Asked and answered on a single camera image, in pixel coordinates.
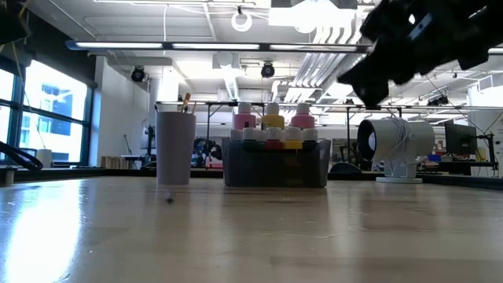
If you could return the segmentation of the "black chair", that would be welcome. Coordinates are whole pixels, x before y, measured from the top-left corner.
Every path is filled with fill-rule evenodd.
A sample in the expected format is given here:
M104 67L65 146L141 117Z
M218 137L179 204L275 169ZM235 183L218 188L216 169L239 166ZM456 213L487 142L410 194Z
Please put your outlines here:
M359 167L353 164L349 164L347 162L339 162L333 164L330 169L330 172L341 175L360 175L362 173Z

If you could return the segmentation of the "white cup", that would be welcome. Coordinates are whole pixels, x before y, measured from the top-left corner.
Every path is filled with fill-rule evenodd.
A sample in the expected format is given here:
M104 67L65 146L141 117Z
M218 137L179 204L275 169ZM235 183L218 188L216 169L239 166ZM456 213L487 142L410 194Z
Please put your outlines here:
M185 112L156 114L156 183L158 187L189 184L196 117Z

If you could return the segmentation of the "black computer monitor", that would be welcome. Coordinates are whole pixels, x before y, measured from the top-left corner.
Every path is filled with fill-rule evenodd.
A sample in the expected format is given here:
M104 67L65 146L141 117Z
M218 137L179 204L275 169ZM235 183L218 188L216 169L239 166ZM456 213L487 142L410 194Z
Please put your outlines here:
M446 123L446 151L455 155L475 154L477 150L477 134L474 127Z

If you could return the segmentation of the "dark-framed window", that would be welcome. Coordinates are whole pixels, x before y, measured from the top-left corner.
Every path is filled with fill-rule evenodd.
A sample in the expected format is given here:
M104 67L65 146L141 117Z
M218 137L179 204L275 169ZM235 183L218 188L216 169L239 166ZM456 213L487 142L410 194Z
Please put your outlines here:
M38 61L0 61L0 142L30 153L48 150L57 165L88 158L91 99L85 83Z

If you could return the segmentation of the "round white ceiling lamp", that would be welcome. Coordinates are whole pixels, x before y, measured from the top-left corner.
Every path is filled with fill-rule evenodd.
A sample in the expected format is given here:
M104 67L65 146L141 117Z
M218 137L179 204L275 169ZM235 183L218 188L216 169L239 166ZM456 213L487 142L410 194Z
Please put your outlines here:
M247 12L235 12L231 17L231 26L235 31L246 32L252 27L252 15Z

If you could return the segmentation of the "white cylindrical desk fan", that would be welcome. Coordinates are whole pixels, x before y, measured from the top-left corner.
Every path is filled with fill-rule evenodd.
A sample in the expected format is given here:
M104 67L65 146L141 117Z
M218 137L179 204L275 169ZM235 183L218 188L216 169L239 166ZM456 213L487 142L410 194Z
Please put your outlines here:
M417 165L432 153L435 133L424 121L365 119L358 126L357 143L363 159L384 165L384 175L377 182L421 184Z

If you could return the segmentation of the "wooden slat crate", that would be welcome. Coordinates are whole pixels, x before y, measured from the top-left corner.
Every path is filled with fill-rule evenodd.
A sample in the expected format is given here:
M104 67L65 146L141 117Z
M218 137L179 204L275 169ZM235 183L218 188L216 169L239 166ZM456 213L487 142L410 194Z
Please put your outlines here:
M102 156L101 167L112 170L131 170L134 168L134 163L120 156Z

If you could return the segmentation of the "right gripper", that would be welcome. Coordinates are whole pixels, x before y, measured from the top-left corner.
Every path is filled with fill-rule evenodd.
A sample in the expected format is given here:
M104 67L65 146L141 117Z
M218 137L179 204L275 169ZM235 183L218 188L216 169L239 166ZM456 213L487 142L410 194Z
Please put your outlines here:
M373 51L337 80L375 107L388 97L390 80L407 83L451 61L469 69L471 16L472 0L382 0L361 27Z

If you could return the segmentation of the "overhead frame bar with lights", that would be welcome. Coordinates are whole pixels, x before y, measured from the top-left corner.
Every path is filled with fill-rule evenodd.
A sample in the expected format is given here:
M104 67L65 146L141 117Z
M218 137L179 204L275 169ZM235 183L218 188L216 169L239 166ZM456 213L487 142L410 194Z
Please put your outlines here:
M369 53L373 47L351 44L246 42L84 42L68 40L70 50L250 51L283 53Z

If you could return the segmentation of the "large yellow paint bottle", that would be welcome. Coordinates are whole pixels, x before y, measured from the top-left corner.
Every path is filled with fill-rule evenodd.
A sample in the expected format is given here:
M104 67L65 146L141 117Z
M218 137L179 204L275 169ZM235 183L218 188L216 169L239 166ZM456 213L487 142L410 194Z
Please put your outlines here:
M262 116L263 129L277 127L281 130L285 128L285 118L280 115L280 106L278 103L268 103L265 108L265 114Z

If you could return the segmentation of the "white canister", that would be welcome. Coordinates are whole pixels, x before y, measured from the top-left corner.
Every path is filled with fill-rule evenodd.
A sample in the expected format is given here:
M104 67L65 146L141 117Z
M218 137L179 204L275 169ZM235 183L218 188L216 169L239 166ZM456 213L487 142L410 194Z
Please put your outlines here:
M39 149L37 159L41 162L43 168L51 168L53 165L53 152L50 149Z

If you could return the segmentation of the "large pink paint bottle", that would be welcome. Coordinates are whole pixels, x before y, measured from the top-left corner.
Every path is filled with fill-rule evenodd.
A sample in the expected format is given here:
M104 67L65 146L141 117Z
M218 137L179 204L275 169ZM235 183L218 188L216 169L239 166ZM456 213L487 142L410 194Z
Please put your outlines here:
M256 117L252 114L252 105L248 102L240 102L237 112L233 115L233 129L243 130L246 127L256 127Z
M310 115L310 105L307 103L299 103L296 106L296 114L291 118L290 125L301 129L309 129L315 127L315 118Z

